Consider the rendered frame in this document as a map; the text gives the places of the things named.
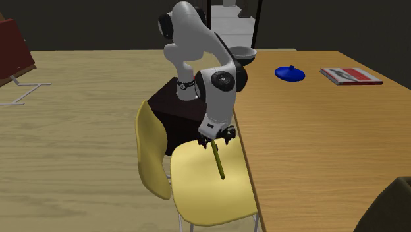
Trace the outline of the dark robot stand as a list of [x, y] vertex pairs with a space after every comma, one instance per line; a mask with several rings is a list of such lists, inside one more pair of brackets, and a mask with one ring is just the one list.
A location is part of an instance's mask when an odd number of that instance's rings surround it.
[[165, 154], [168, 156], [172, 156], [175, 148], [181, 144], [198, 139], [198, 127], [207, 109], [202, 100], [180, 100], [177, 96], [177, 80], [177, 77], [170, 79], [148, 100], [151, 110], [166, 130]]

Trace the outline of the brown wooden table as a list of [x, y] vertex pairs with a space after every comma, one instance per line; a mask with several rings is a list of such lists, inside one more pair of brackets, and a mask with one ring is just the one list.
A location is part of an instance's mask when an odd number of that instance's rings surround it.
[[[287, 82], [278, 67], [306, 77]], [[235, 114], [263, 232], [353, 232], [375, 198], [411, 175], [411, 90], [337, 86], [320, 73], [357, 67], [337, 51], [259, 51]]]

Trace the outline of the grey bowl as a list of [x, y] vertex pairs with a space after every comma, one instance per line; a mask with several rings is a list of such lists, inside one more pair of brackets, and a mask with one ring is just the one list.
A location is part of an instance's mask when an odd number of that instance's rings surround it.
[[244, 46], [230, 47], [229, 51], [242, 66], [250, 64], [255, 59], [255, 56], [257, 54], [257, 51], [255, 49]]

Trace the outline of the olive yellow pencil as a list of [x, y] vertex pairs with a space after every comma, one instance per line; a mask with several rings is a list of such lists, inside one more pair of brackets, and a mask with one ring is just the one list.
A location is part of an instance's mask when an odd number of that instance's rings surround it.
[[213, 155], [214, 155], [215, 162], [216, 162], [216, 165], [217, 165], [217, 168], [218, 168], [219, 176], [222, 180], [224, 180], [225, 179], [225, 174], [224, 174], [223, 166], [221, 164], [221, 160], [220, 160], [220, 157], [219, 157], [217, 145], [216, 145], [214, 140], [211, 141], [211, 147], [212, 147]]

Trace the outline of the red and white book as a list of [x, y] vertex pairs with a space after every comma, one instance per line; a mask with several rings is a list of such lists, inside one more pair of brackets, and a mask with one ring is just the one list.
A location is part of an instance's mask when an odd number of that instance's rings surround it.
[[336, 85], [382, 85], [383, 81], [360, 68], [321, 68], [320, 73]]

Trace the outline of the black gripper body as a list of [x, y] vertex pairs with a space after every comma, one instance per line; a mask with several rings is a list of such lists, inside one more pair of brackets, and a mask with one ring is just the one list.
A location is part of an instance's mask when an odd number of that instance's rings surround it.
[[206, 136], [204, 138], [204, 140], [206, 142], [210, 142], [210, 141], [215, 140], [215, 139], [224, 138], [226, 136], [226, 134], [227, 134], [226, 130], [219, 130], [215, 136], [212, 136], [212, 137], [207, 137]]

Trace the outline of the yellow shell chair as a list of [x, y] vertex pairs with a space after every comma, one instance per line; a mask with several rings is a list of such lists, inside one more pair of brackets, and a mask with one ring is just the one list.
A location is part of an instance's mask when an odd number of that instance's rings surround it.
[[167, 133], [147, 101], [135, 119], [138, 172], [143, 185], [157, 197], [172, 199], [179, 220], [191, 227], [222, 225], [246, 217], [259, 223], [240, 138], [215, 141], [225, 173], [220, 177], [211, 147], [197, 142], [178, 146], [171, 156], [170, 173], [163, 168]]

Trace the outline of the open doorway with black frame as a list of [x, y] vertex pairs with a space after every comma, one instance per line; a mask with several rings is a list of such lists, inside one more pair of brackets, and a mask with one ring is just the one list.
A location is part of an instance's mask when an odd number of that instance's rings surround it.
[[255, 48], [262, 0], [211, 0], [211, 29], [228, 47]]

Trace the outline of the blue round lid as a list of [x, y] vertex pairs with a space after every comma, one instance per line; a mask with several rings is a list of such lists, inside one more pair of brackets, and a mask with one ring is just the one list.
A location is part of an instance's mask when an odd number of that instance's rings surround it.
[[275, 76], [287, 82], [299, 82], [306, 77], [303, 71], [293, 65], [276, 68]]

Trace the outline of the dark olive chair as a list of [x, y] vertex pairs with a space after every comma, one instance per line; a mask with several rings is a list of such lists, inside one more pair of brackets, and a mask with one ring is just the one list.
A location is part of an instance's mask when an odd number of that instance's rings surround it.
[[411, 232], [411, 177], [397, 177], [388, 185], [353, 232]]

